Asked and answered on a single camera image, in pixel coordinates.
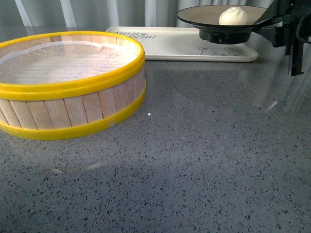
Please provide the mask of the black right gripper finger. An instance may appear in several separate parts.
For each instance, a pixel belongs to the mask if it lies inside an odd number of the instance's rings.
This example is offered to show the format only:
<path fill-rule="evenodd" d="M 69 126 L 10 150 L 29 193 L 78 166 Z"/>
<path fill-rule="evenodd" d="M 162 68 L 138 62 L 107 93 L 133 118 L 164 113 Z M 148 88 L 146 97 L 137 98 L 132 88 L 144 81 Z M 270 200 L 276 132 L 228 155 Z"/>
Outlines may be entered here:
<path fill-rule="evenodd" d="M 285 17 L 289 16 L 289 14 L 283 14 L 283 15 L 274 15 L 268 13 L 268 11 L 264 12 L 264 14 L 257 19 L 253 27 L 266 27 L 274 24 L 278 24 L 284 20 Z"/>

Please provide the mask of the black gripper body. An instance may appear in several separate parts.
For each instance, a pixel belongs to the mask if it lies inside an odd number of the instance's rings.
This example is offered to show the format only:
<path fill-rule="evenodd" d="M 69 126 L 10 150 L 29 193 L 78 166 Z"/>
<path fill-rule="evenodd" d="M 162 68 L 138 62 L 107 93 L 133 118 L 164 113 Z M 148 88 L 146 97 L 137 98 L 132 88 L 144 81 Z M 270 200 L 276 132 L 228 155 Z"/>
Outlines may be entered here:
<path fill-rule="evenodd" d="M 278 24 L 263 27 L 259 34 L 273 47 L 285 47 L 289 56 L 289 74 L 302 74 L 303 46 L 311 41 L 311 2 L 309 0 L 274 0 L 267 8 L 274 15 L 289 14 Z"/>

